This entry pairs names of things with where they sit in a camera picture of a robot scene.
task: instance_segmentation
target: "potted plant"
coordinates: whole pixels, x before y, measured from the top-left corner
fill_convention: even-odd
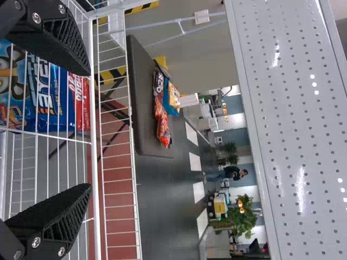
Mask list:
[[[236,154],[236,146],[234,142],[228,142],[217,147],[216,153],[219,165],[226,165],[227,163],[235,165],[239,160],[239,156]]]
[[[252,228],[257,220],[256,214],[252,211],[252,203],[253,197],[249,197],[247,194],[239,195],[235,206],[229,208],[228,217],[221,221],[210,222],[210,225],[215,229],[230,228],[236,237],[245,233],[245,237],[250,239]]]

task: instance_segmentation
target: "oreo package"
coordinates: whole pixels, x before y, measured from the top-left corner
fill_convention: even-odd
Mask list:
[[[0,125],[6,126],[8,118],[9,128],[22,129],[23,124],[25,131],[35,132],[37,107],[39,133],[57,132],[58,128],[60,132],[75,131],[75,127],[79,131],[90,129],[87,78],[74,75],[54,64],[49,66],[46,60],[28,53],[26,82],[24,80],[25,51],[14,45],[11,55],[11,43],[2,40],[0,42]]]

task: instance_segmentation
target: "yellow and black striped tape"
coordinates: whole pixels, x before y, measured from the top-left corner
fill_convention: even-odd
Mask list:
[[[107,23],[107,16],[104,16],[102,18],[99,18],[99,25],[103,25],[105,23]],[[93,25],[97,24],[97,21],[96,20],[93,20]]]
[[[138,12],[142,12],[142,11],[145,11],[145,10],[148,10],[148,9],[151,9],[154,7],[158,7],[158,6],[159,6],[159,1],[155,1],[155,2],[152,2],[149,4],[143,4],[143,5],[137,6],[135,8],[125,10],[125,15],[136,14]]]
[[[155,57],[154,60],[156,60],[162,67],[164,67],[167,71],[169,71],[169,68],[166,65],[165,56]],[[121,84],[121,82],[125,79],[125,76],[126,76],[126,66],[100,72],[100,85],[108,85],[113,83]],[[94,74],[94,79],[95,79],[95,86],[97,86],[98,85],[97,73]]]
[[[152,3],[149,3],[149,4],[143,4],[143,5],[137,6],[135,8],[131,8],[131,9],[125,10],[125,15],[136,14],[138,12],[142,12],[142,11],[145,11],[145,10],[148,10],[148,9],[151,9],[151,8],[154,8],[154,7],[158,7],[158,6],[159,6],[159,1],[155,1],[155,2],[152,2]],[[99,18],[99,25],[103,25],[105,23],[107,23],[107,16]]]
[[[126,76],[126,67],[111,69],[100,73],[100,85],[108,85],[113,83],[121,83]],[[95,85],[98,85],[98,74],[94,75]]]

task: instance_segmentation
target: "man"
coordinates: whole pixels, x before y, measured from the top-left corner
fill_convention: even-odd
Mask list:
[[[232,178],[233,180],[241,180],[244,176],[248,174],[248,171],[246,169],[243,169],[240,171],[239,168],[236,166],[228,166],[224,168],[224,171],[218,171],[220,174],[215,177],[207,177],[207,181],[212,181],[214,183],[217,183],[219,181],[222,181],[225,178]]]

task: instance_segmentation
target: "white perforated shelf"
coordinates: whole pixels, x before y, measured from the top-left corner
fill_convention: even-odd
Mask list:
[[[268,189],[263,202],[274,220],[273,246],[281,259],[346,259],[347,99],[319,1],[231,3],[228,20],[243,59],[241,91],[248,125],[255,121],[249,131],[258,137],[251,144],[260,148],[255,163],[264,168],[258,179]]]

